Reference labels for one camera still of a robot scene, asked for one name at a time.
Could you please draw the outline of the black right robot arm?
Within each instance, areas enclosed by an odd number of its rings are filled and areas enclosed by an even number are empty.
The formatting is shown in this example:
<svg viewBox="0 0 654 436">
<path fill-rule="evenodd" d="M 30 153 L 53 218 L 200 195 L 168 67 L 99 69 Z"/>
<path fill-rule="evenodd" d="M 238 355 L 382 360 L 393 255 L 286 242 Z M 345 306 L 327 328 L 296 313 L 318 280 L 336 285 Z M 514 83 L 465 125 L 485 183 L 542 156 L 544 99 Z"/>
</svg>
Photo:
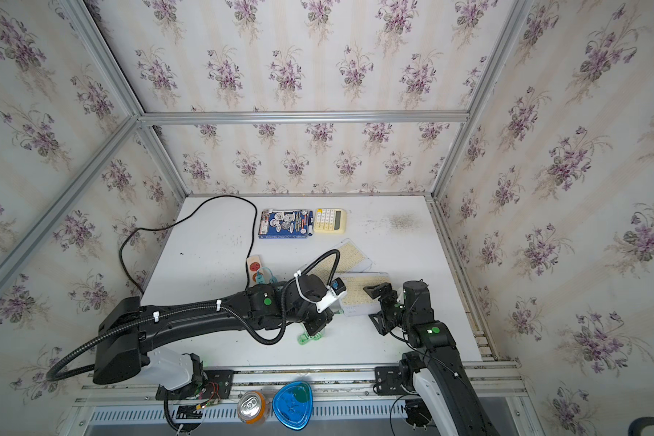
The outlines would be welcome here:
<svg viewBox="0 0 654 436">
<path fill-rule="evenodd" d="M 398 294 L 390 283 L 366 286 L 364 292 L 381 305 L 369 318 L 378 334 L 403 332 L 410 348 L 396 367 L 375 369 L 374 392 L 401 401 L 417 396 L 422 415 L 408 415 L 409 423 L 424 427 L 433 421 L 441 435 L 497 435 L 480 397 L 465 372 L 456 341 L 448 326 L 435 319 L 428 284 L 407 281 Z"/>
</svg>

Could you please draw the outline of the aluminium front rail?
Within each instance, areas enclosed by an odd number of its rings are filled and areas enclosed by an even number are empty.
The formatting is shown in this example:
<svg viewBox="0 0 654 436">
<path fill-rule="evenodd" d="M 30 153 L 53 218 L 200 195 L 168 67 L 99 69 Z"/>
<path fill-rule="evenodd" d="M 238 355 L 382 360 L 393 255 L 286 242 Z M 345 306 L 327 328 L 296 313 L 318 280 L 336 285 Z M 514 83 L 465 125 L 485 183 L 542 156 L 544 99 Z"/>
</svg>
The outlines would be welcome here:
<svg viewBox="0 0 654 436">
<path fill-rule="evenodd" d="M 230 397 L 236 401 L 249 391 L 262 392 L 265 397 L 291 382 L 304 381 L 311 385 L 317 400 L 366 400 L 378 396 L 374 392 L 374 368 L 381 364 L 308 366 L 236 367 Z M 472 387 L 481 397 L 527 397 L 529 392 L 517 364 L 513 362 L 466 363 L 465 372 Z M 112 386 L 85 385 L 76 394 L 77 405 L 158 405 L 162 394 L 155 384 L 118 384 Z M 201 400 L 186 400 L 198 403 Z"/>
</svg>

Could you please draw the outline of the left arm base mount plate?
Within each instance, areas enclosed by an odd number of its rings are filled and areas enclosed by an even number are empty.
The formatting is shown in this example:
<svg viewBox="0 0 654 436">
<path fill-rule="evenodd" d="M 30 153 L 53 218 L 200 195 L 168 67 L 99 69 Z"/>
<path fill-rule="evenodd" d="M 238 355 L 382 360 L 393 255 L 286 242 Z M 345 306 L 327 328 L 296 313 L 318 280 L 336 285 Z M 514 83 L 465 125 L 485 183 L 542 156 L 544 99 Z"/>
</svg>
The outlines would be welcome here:
<svg viewBox="0 0 654 436">
<path fill-rule="evenodd" d="M 194 376 L 189 385 L 170 392 L 168 400 L 226 400 L 230 397 L 234 375 L 233 370 L 204 370 L 203 376 Z"/>
</svg>

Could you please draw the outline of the blue paperback book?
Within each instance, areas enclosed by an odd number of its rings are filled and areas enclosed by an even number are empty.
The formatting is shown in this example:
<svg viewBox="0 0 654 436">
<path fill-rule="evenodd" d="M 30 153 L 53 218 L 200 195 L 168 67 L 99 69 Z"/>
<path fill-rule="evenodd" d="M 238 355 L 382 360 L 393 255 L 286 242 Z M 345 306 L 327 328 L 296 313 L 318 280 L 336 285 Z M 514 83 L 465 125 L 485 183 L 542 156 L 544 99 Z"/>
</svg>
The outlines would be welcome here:
<svg viewBox="0 0 654 436">
<path fill-rule="evenodd" d="M 258 237 L 260 239 L 307 239 L 309 210 L 274 210 L 261 213 Z"/>
</svg>

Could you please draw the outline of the cream power strip red sockets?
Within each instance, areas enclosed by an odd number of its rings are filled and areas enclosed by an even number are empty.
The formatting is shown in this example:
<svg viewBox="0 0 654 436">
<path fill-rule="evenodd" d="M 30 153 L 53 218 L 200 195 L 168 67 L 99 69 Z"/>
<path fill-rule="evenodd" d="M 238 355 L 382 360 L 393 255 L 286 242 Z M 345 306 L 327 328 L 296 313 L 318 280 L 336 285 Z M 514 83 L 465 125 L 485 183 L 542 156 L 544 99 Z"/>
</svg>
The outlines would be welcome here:
<svg viewBox="0 0 654 436">
<path fill-rule="evenodd" d="M 250 278 L 250 285 L 254 286 L 263 281 L 263 263 L 259 255 L 251 255 L 246 259 L 247 271 Z"/>
</svg>

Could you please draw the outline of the cream yellow calculator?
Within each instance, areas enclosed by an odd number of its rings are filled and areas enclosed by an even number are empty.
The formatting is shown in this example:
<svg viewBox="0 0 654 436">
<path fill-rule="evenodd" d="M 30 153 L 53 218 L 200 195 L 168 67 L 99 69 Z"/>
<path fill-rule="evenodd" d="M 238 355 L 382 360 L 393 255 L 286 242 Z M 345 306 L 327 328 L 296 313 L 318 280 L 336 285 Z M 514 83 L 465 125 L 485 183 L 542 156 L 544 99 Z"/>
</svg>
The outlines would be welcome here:
<svg viewBox="0 0 654 436">
<path fill-rule="evenodd" d="M 318 208 L 314 214 L 314 232 L 316 234 L 344 234 L 347 215 L 343 209 Z"/>
</svg>

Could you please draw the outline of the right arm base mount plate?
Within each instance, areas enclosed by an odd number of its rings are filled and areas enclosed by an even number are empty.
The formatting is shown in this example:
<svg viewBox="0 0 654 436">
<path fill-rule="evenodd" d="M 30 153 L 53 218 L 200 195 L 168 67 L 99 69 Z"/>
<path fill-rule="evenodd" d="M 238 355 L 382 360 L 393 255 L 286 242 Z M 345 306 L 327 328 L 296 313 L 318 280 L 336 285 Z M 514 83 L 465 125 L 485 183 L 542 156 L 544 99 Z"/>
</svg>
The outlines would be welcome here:
<svg viewBox="0 0 654 436">
<path fill-rule="evenodd" d="M 374 368 L 374 392 L 378 396 L 407 394 L 406 372 L 399 366 L 376 366 Z"/>
</svg>

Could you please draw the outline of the white yellow keyboard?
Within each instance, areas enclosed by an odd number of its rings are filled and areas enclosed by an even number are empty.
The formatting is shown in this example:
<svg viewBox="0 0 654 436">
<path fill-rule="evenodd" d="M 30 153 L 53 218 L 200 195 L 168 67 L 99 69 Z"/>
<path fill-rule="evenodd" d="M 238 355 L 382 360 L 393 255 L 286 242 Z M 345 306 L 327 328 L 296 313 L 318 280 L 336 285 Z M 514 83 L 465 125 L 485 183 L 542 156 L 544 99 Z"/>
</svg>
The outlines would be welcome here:
<svg viewBox="0 0 654 436">
<path fill-rule="evenodd" d="M 336 250 L 341 254 L 336 274 L 342 273 L 363 273 L 372 268 L 374 262 L 363 252 L 351 239 L 345 239 L 336 245 Z M 316 274 L 326 277 L 334 264 L 334 256 L 330 255 L 323 261 L 320 261 L 316 267 L 309 271 L 310 274 Z"/>
<path fill-rule="evenodd" d="M 348 317 L 367 316 L 379 312 L 380 303 L 368 296 L 363 288 L 392 282 L 386 272 L 347 272 L 340 278 L 346 286 L 346 295 L 339 303 L 343 314 Z"/>
</svg>

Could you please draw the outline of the blue marker pen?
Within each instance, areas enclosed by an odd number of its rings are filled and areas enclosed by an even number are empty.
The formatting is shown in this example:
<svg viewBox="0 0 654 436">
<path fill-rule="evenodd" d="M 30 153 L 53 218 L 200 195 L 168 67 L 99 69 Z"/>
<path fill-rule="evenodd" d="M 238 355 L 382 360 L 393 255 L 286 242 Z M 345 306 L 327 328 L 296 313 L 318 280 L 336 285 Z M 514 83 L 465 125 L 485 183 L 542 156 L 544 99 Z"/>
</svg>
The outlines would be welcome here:
<svg viewBox="0 0 654 436">
<path fill-rule="evenodd" d="M 307 235 L 308 237 L 312 236 L 314 234 L 314 212 L 309 211 L 308 214 L 308 227 L 307 227 Z"/>
</svg>

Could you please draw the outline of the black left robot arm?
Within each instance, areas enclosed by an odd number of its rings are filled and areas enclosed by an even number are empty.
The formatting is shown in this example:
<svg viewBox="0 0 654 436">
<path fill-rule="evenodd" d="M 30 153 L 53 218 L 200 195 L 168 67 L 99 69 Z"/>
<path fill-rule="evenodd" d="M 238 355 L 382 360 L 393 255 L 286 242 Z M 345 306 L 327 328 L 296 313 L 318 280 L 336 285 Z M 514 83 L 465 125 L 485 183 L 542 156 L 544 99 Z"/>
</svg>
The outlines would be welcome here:
<svg viewBox="0 0 654 436">
<path fill-rule="evenodd" d="M 45 379 L 54 383 L 90 372 L 96 384 L 121 383 L 151 365 L 155 350 L 216 332 L 244 331 L 264 346 L 279 343 L 294 324 L 314 335 L 332 321 L 331 306 L 346 293 L 340 278 L 325 283 L 315 274 L 296 274 L 288 282 L 198 303 L 143 305 L 129 297 L 100 323 L 95 338 L 53 363 Z"/>
</svg>

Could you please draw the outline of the green charger plug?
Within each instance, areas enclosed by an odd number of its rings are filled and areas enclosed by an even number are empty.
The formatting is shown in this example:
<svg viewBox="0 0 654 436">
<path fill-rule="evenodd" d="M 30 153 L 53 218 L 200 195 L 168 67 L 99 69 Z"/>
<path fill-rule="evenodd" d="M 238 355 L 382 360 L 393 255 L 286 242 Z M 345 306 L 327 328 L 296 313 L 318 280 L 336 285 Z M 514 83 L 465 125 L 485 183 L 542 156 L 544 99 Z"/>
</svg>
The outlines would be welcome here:
<svg viewBox="0 0 654 436">
<path fill-rule="evenodd" d="M 258 284 L 276 283 L 277 280 L 268 268 L 260 268 L 255 274 L 255 280 Z"/>
</svg>

